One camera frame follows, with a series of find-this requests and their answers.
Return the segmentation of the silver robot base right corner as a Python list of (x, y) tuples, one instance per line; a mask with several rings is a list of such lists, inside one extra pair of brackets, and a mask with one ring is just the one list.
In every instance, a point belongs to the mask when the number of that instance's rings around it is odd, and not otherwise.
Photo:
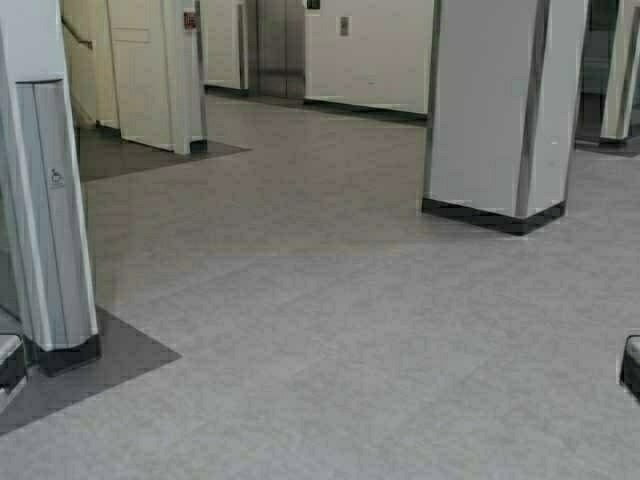
[(630, 335), (624, 345), (619, 373), (620, 384), (623, 385), (636, 400), (640, 398), (639, 379), (639, 336)]

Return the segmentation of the silver robot base left corner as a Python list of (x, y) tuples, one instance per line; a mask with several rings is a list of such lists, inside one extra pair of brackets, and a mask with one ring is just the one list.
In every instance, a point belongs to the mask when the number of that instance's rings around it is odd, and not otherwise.
[(1, 334), (1, 392), (12, 393), (28, 376), (25, 348), (16, 334)]

